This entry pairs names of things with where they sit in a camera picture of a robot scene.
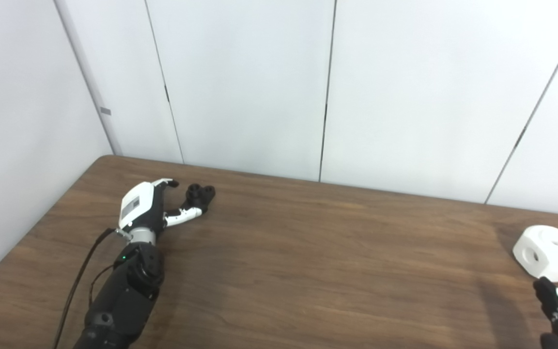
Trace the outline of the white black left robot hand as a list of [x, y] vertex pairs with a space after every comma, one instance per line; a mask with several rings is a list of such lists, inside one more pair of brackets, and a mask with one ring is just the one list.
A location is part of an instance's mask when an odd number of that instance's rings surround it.
[[179, 183], [171, 178], [142, 182], [124, 195], [118, 219], [117, 234], [128, 244], [156, 245], [157, 239], [168, 227], [183, 224], [208, 211], [215, 196], [212, 186], [202, 187], [193, 183], [186, 190], [185, 201], [179, 208], [166, 210], [166, 188], [176, 188]]

